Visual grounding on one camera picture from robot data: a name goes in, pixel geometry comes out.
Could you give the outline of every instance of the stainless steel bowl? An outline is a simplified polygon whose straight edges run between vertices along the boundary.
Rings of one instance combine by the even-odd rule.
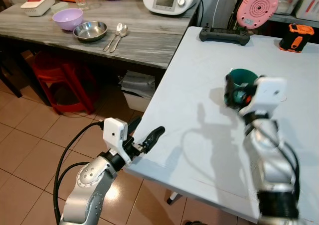
[[[108,27],[103,22],[85,22],[73,30],[73,35],[81,41],[94,42],[103,38],[107,29]]]

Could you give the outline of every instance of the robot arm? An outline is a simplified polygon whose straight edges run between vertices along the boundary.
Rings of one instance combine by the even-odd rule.
[[[132,130],[119,119],[104,120],[103,139],[109,151],[101,153],[91,163],[81,168],[76,176],[75,187],[67,198],[60,225],[96,225],[104,197],[117,172],[141,153],[148,153],[156,144],[165,128],[153,130],[142,144],[135,144],[129,136]]]
[[[231,102],[234,90],[226,78],[225,96]],[[299,165],[294,165],[278,136],[278,126],[271,116],[284,97],[286,81],[282,78],[259,77],[245,88],[240,104],[228,105],[244,119],[244,146],[251,162],[251,172],[259,199],[260,225],[301,225],[298,219]]]

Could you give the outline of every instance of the red stool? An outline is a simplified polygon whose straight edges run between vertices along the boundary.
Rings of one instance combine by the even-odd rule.
[[[72,60],[47,52],[39,52],[35,56],[32,68],[56,113],[85,110],[87,114],[91,114],[94,111],[92,101],[98,97],[98,87],[85,65],[79,65]],[[84,91],[80,79],[88,80],[93,84],[95,90],[91,97]],[[72,105],[59,105],[54,94],[61,86],[68,86],[79,102]]]

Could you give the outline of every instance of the white cable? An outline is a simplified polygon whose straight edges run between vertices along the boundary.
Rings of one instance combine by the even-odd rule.
[[[219,3],[219,0],[217,0],[217,4],[216,4],[214,16],[213,16],[213,23],[212,23],[211,27],[214,27],[214,20],[215,20],[215,14],[216,14],[216,10],[217,10],[217,7],[218,7],[218,3]]]

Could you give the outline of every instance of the shelf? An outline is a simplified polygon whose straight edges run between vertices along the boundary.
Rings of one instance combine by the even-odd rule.
[[[274,14],[269,20],[276,21],[276,22],[285,22],[285,23],[298,23],[298,24],[303,24],[303,25],[307,25],[311,27],[319,27],[319,22],[299,19],[293,15]]]

